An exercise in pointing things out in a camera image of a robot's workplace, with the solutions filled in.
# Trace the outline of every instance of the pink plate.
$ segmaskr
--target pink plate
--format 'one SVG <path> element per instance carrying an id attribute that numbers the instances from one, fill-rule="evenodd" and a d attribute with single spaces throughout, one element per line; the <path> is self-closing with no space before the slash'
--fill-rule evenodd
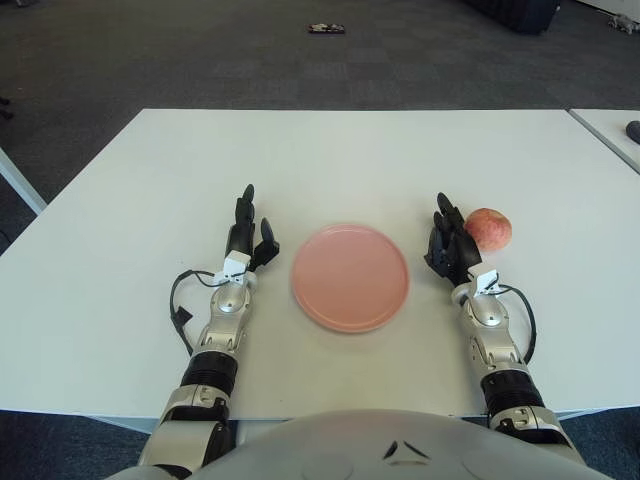
<path id="1" fill-rule="evenodd" d="M 334 225 L 311 237 L 298 251 L 292 282 L 307 315 L 351 333 L 387 323 L 409 291 L 400 250 L 382 233 L 359 225 Z"/>

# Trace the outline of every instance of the table leg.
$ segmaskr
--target table leg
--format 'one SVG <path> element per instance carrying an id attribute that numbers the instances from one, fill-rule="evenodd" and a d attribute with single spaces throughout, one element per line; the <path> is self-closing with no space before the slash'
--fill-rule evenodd
<path id="1" fill-rule="evenodd" d="M 36 215 L 40 215 L 47 204 L 35 191 L 31 184 L 20 173 L 6 153 L 0 148 L 0 174 L 9 182 L 9 185 L 22 197 Z"/>

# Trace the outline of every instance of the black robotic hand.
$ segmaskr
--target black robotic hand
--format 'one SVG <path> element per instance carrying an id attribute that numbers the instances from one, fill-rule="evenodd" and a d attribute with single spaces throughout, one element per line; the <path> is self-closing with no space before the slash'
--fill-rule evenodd
<path id="1" fill-rule="evenodd" d="M 231 250 L 246 253 L 251 256 L 249 271 L 254 272 L 261 265 L 269 263 L 278 253 L 280 253 L 280 244 L 275 241 L 271 225 L 266 218 L 260 223 L 260 233 L 262 234 L 262 242 L 253 249 L 253 234 L 255 231 L 255 208 L 253 207 L 253 185 L 247 185 L 242 197 L 236 200 L 236 223 L 229 229 L 229 237 L 227 239 L 228 255 Z"/>
<path id="2" fill-rule="evenodd" d="M 444 193 L 438 194 L 440 212 L 434 212 L 427 265 L 458 286 L 469 281 L 467 270 L 482 262 L 475 240 L 464 229 L 464 218 Z"/>

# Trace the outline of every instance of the dark object on floor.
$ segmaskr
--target dark object on floor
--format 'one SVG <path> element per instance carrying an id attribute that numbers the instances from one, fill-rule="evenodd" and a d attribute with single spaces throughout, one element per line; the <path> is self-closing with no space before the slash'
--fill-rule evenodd
<path id="1" fill-rule="evenodd" d="M 344 25 L 338 25 L 337 23 L 312 23 L 307 25 L 307 32 L 309 33 L 330 33 L 330 34 L 344 34 Z"/>
<path id="2" fill-rule="evenodd" d="M 9 105 L 9 100 L 4 97 L 0 97 L 0 105 Z M 0 108 L 0 116 L 6 118 L 7 120 L 11 120 L 13 118 L 13 113 L 5 110 L 4 108 Z"/>
<path id="3" fill-rule="evenodd" d="M 640 121 L 634 120 L 627 125 L 627 135 L 631 140 L 640 145 Z"/>
<path id="4" fill-rule="evenodd" d="M 466 0 L 482 13 L 518 33 L 539 34 L 549 28 L 560 0 Z"/>

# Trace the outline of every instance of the black furniture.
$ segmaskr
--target black furniture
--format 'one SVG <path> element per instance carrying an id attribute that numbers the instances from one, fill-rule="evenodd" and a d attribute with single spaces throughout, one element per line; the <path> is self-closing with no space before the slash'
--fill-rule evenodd
<path id="1" fill-rule="evenodd" d="M 518 33 L 541 33 L 551 23 L 560 0 L 466 0 Z"/>

